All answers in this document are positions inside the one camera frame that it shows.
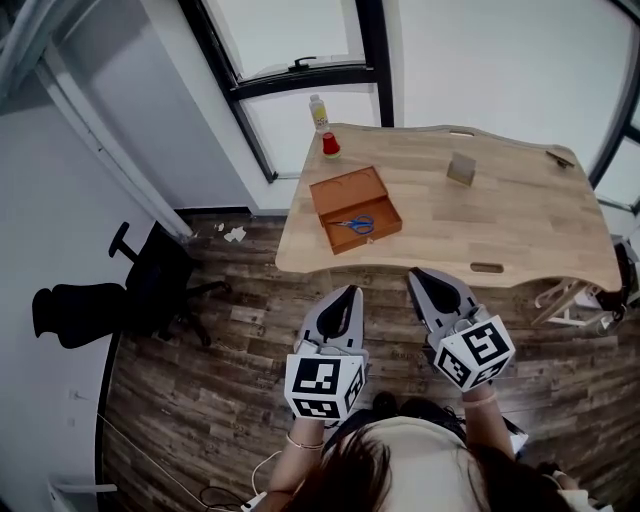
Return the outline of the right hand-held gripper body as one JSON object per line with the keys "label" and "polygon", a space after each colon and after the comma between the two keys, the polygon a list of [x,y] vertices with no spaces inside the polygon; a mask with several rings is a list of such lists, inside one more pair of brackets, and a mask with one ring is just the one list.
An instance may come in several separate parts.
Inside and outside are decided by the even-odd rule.
{"label": "right hand-held gripper body", "polygon": [[479,305],[436,342],[433,366],[465,393],[498,376],[514,354],[501,318]]}

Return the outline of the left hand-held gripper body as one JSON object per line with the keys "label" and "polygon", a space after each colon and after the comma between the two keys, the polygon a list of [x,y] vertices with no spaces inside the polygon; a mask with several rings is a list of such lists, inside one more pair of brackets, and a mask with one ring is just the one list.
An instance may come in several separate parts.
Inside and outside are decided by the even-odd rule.
{"label": "left hand-held gripper body", "polygon": [[284,396],[297,418],[343,422],[366,383],[369,354],[345,346],[301,339],[287,356]]}

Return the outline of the blue-handled scissors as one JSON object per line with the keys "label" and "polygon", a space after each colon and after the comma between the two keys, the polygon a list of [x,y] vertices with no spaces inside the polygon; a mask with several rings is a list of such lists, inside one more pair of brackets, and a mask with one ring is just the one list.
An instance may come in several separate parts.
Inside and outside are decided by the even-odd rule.
{"label": "blue-handled scissors", "polygon": [[369,235],[374,231],[374,219],[369,215],[358,215],[353,219],[331,221],[331,225],[349,228],[357,235]]}

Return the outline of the orange wooden box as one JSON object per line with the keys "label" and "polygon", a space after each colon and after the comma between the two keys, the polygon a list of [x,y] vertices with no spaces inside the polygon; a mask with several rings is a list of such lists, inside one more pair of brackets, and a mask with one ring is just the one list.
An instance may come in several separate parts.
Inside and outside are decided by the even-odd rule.
{"label": "orange wooden box", "polygon": [[[372,243],[402,229],[403,221],[387,187],[373,166],[342,174],[310,186],[315,211],[334,255]],[[331,225],[358,215],[374,219],[374,231],[360,236],[349,228]]]}

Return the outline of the person's right forearm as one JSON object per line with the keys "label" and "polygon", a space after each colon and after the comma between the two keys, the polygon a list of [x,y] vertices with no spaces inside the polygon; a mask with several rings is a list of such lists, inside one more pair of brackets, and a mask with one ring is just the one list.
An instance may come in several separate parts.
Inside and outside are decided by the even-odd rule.
{"label": "person's right forearm", "polygon": [[[462,394],[462,401],[474,401],[490,396],[495,389],[488,383]],[[467,442],[499,450],[511,460],[515,459],[510,433],[502,417],[497,399],[476,409],[464,409]]]}

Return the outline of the person's left forearm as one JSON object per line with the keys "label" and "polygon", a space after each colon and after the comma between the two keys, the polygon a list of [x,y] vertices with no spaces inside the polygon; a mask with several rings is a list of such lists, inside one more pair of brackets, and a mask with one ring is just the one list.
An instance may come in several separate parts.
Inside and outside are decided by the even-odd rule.
{"label": "person's left forearm", "polygon": [[324,449],[325,422],[317,419],[297,418],[286,435],[267,487],[266,499],[274,510],[280,510],[321,460]]}

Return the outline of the person's dark trousers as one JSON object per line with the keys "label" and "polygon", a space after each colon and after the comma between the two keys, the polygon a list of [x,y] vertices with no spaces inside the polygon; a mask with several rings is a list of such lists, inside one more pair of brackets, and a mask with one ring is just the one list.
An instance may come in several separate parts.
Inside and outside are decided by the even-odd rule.
{"label": "person's dark trousers", "polygon": [[[369,409],[361,409],[350,416],[335,432],[334,437],[337,440],[345,437],[354,431],[363,428],[377,421],[386,420],[379,419]],[[458,436],[463,442],[466,441],[466,433],[462,427],[464,420],[459,419],[455,412],[450,408],[442,408],[436,403],[424,398],[410,398],[403,404],[398,405],[398,414],[395,417],[408,417],[414,419],[425,420],[435,425],[443,427]]]}

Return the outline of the person's black shoe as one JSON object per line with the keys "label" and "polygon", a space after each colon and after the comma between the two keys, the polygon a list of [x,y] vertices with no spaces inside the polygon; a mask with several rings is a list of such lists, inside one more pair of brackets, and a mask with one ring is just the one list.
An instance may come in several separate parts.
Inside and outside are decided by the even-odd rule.
{"label": "person's black shoe", "polygon": [[395,417],[398,414],[395,396],[386,391],[378,393],[373,399],[371,411],[379,419]]}

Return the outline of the person's cream shirt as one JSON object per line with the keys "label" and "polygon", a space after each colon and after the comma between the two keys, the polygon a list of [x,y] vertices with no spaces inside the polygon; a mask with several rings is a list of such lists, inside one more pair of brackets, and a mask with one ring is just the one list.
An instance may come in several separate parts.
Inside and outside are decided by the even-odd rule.
{"label": "person's cream shirt", "polygon": [[426,420],[395,417],[369,425],[366,437],[389,449],[383,512],[481,512],[479,468],[451,431]]}

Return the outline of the small wooden block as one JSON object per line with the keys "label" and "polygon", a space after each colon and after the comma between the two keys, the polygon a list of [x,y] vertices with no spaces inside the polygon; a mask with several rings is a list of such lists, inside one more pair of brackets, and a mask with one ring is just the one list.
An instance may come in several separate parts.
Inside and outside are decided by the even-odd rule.
{"label": "small wooden block", "polygon": [[462,185],[471,187],[476,174],[476,160],[459,152],[453,152],[446,176]]}

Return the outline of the black office chair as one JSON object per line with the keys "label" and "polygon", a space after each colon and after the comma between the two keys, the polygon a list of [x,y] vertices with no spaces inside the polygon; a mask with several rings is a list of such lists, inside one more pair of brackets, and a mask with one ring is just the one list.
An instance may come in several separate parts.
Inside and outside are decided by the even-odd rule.
{"label": "black office chair", "polygon": [[59,284],[39,290],[32,300],[35,335],[55,334],[66,349],[123,330],[169,340],[171,322],[185,320],[202,345],[209,346],[211,336],[189,300],[215,289],[229,293],[231,286],[213,281],[189,287],[197,262],[179,242],[164,230],[154,229],[136,252],[125,242],[128,230],[129,224],[122,223],[108,249],[109,256],[120,252],[132,262],[125,284]]}

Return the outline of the clear bottle with yellow label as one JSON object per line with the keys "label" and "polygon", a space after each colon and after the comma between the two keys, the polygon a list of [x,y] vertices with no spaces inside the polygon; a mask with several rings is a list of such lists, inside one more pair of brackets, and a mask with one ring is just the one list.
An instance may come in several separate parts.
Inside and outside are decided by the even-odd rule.
{"label": "clear bottle with yellow label", "polygon": [[318,94],[310,96],[309,108],[317,133],[324,134],[329,131],[329,120],[324,101]]}

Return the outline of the white vertical pipe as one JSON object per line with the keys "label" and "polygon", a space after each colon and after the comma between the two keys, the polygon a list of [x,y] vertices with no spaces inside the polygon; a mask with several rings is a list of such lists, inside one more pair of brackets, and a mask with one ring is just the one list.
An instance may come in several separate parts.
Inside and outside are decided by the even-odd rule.
{"label": "white vertical pipe", "polygon": [[59,52],[55,34],[80,1],[16,0],[17,8],[11,10],[0,0],[0,104],[26,75],[35,73],[72,129],[122,188],[170,235],[189,238],[192,229],[112,134]]}

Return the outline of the slim black window frame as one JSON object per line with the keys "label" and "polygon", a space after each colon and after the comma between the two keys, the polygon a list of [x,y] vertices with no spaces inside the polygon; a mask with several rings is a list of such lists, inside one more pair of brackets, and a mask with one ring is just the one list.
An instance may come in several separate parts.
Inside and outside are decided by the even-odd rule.
{"label": "slim black window frame", "polygon": [[589,182],[594,190],[611,171],[623,142],[640,147],[640,122],[634,123],[634,115],[640,110],[640,0],[607,1],[631,22],[632,37],[622,92],[602,149],[589,173]]}

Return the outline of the white metal frame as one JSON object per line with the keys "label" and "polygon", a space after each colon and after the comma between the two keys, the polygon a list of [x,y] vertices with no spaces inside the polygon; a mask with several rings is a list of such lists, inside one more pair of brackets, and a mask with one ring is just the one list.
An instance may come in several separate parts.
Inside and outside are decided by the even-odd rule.
{"label": "white metal frame", "polygon": [[47,486],[53,512],[99,512],[98,497],[118,491],[115,484],[87,485],[49,481]]}

